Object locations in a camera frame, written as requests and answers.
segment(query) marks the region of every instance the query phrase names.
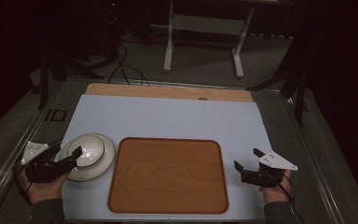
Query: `wooden tray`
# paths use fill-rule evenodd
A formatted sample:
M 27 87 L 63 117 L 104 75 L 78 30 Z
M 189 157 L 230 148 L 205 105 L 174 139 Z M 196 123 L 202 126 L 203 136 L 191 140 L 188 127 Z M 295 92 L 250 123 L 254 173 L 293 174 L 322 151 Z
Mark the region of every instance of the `wooden tray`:
M 222 214 L 228 209 L 220 146 L 212 140 L 125 138 L 108 207 L 115 213 Z

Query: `white plate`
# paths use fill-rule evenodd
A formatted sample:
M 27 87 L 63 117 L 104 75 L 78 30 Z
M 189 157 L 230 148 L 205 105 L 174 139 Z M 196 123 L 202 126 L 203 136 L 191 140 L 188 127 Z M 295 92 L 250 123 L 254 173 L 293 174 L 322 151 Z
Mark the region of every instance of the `white plate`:
M 67 157 L 68 149 L 69 148 L 77 148 L 78 146 L 75 146 L 74 142 L 80 143 L 80 138 L 89 138 L 90 136 L 98 137 L 103 142 L 103 155 L 100 159 L 98 159 L 96 162 L 94 162 L 91 165 L 84 166 L 84 167 L 75 167 L 71 174 L 69 174 L 68 178 L 75 181 L 88 181 L 91 179 L 94 179 L 100 175 L 102 175 L 112 164 L 113 160 L 115 159 L 116 150 L 115 146 L 113 145 L 113 142 L 106 137 L 105 135 L 102 135 L 100 133 L 86 133 L 83 135 L 78 136 L 77 138 L 71 140 L 66 146 L 62 149 L 62 152 L 60 154 L 60 160 L 63 160 Z

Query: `white table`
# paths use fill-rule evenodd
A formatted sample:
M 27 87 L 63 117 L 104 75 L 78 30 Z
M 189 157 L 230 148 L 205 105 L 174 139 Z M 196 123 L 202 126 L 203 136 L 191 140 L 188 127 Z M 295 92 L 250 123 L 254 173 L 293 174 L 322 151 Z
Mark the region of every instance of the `white table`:
M 64 213 L 82 221 L 245 221 L 264 219 L 264 201 L 257 186 L 241 183 L 234 160 L 256 170 L 257 147 L 271 151 L 256 103 L 82 95 L 62 147 L 84 133 L 108 136 L 116 148 L 125 137 L 211 139 L 222 150 L 229 208 L 220 215 L 115 214 L 107 207 L 114 164 L 87 182 L 67 180 Z

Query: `wooden edge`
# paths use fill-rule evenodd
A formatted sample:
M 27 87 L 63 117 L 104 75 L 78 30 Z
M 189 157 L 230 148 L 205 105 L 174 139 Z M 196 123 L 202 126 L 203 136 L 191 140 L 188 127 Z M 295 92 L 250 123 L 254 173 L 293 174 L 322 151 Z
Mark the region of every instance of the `wooden edge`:
M 105 83 L 91 83 L 86 89 L 90 95 L 112 95 L 132 97 L 155 97 L 171 99 L 212 101 L 253 102 L 252 94 L 248 91 L 223 90 L 212 88 L 168 87 L 168 86 L 140 86 L 119 85 Z

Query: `table leg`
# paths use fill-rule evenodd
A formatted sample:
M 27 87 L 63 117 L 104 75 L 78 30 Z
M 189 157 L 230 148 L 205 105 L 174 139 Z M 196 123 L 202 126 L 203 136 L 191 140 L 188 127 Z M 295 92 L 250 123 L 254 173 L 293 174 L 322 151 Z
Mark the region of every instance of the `table leg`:
M 235 71 L 236 71 L 237 77 L 243 77 L 240 53 L 241 53 L 243 41 L 245 40 L 249 25 L 251 23 L 251 19 L 252 19 L 254 11 L 255 11 L 254 7 L 251 7 L 249 9 L 248 15 L 246 16 L 246 21 L 243 23 L 243 26 L 242 26 L 242 30 L 241 30 L 241 34 L 240 34 L 240 41 L 239 41 L 237 47 L 232 50 L 232 56 L 234 59 L 234 65 L 235 65 Z
M 167 50 L 165 52 L 165 62 L 164 62 L 164 72 L 171 71 L 171 63 L 172 63 L 172 20 L 173 20 L 173 0 L 170 1 L 170 17 L 168 19 L 168 44 Z

